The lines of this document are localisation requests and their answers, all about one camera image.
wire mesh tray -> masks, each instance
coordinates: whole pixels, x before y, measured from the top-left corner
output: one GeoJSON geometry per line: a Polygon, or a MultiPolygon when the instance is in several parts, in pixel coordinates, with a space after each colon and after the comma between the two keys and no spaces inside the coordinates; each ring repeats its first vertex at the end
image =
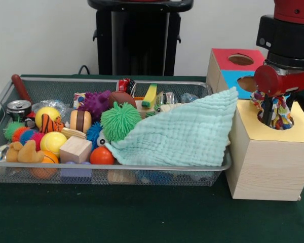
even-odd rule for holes
{"type": "MultiPolygon", "coordinates": [[[[64,104],[73,100],[74,93],[116,90],[117,80],[23,77],[33,103],[58,98],[64,104]]],[[[174,92],[180,102],[183,93],[198,97],[210,94],[203,82],[141,81],[136,80],[135,96],[144,96],[151,83],[158,84],[158,92],[174,92]]],[[[0,146],[7,143],[3,129],[10,117],[5,110],[9,102],[19,99],[10,82],[0,96],[0,146]]],[[[68,110],[65,121],[72,111],[68,110]]],[[[0,162],[0,183],[49,184],[135,184],[212,186],[220,173],[231,166],[231,156],[226,149],[220,167],[156,167],[156,166],[98,166],[69,164],[22,164],[0,162]]]]}

black cable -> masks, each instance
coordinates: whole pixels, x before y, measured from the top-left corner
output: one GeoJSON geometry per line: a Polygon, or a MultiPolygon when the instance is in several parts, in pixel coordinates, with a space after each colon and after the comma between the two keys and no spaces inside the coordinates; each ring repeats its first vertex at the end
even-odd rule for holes
{"type": "Polygon", "coordinates": [[[86,69],[86,71],[87,71],[87,74],[88,74],[88,75],[90,75],[90,71],[89,71],[89,68],[88,68],[88,67],[87,67],[86,65],[82,65],[82,66],[81,66],[81,68],[80,68],[80,70],[79,70],[78,74],[81,74],[81,72],[82,72],[82,69],[84,69],[84,68],[86,69]]]}

box hole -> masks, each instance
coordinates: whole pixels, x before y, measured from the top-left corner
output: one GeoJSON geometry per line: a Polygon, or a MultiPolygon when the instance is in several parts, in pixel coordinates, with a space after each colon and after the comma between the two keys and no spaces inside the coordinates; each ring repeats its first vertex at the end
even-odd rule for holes
{"type": "Polygon", "coordinates": [[[257,90],[257,84],[253,76],[241,77],[238,79],[239,86],[248,92],[255,92],[257,90]]]}
{"type": "Polygon", "coordinates": [[[239,53],[230,55],[229,60],[240,66],[247,66],[254,63],[254,60],[251,57],[239,53]]]}

green koosh ball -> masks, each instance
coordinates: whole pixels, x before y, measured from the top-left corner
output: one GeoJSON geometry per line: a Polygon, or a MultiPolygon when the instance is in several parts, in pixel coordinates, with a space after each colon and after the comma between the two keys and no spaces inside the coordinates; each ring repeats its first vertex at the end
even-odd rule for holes
{"type": "Polygon", "coordinates": [[[100,124],[106,139],[116,142],[123,140],[141,120],[140,113],[132,105],[124,103],[118,106],[114,102],[113,108],[101,115],[100,124]]]}
{"type": "Polygon", "coordinates": [[[7,128],[4,129],[5,138],[9,141],[12,141],[12,136],[18,128],[25,126],[23,123],[19,123],[17,121],[13,121],[7,125],[7,128]]]}

white wall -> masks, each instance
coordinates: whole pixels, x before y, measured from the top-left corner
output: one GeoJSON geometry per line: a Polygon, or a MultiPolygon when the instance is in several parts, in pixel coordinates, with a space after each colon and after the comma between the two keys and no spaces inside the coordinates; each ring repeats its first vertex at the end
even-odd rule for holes
{"type": "MultiPolygon", "coordinates": [[[[206,75],[210,50],[255,48],[273,0],[195,0],[182,13],[175,75],[206,75]]],[[[95,10],[86,0],[0,0],[0,90],[13,73],[98,72],[95,10]]]]}

